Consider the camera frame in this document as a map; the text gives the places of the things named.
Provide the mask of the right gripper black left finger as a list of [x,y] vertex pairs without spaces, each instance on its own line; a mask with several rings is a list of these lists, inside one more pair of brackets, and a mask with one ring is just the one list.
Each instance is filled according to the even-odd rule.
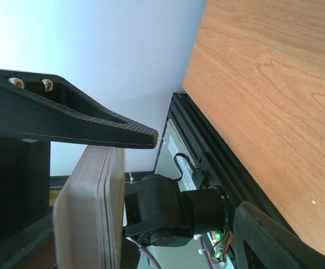
[[53,215],[48,214],[0,242],[0,268],[10,268],[53,235]]

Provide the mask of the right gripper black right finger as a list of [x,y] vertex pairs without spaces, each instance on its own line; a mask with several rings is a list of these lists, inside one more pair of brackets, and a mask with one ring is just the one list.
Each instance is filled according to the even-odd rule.
[[325,268],[325,256],[250,202],[234,216],[237,268]]

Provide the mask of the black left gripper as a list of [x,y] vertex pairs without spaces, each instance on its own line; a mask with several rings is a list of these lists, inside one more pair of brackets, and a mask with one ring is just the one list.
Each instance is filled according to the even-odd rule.
[[45,141],[153,149],[158,135],[60,76],[0,69],[0,241],[50,212]]

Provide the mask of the pink-backed card deck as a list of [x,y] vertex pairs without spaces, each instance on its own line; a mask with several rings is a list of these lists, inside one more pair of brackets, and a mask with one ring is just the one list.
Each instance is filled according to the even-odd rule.
[[125,150],[87,146],[53,208],[58,268],[120,268]]

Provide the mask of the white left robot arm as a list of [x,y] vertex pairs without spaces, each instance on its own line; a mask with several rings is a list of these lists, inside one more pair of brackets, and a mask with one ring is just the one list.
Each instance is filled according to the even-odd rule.
[[[47,215],[51,142],[152,149],[157,139],[59,76],[0,70],[0,242]],[[150,175],[126,189],[123,234],[144,246],[183,246],[227,223],[223,194],[181,192],[176,180]]]

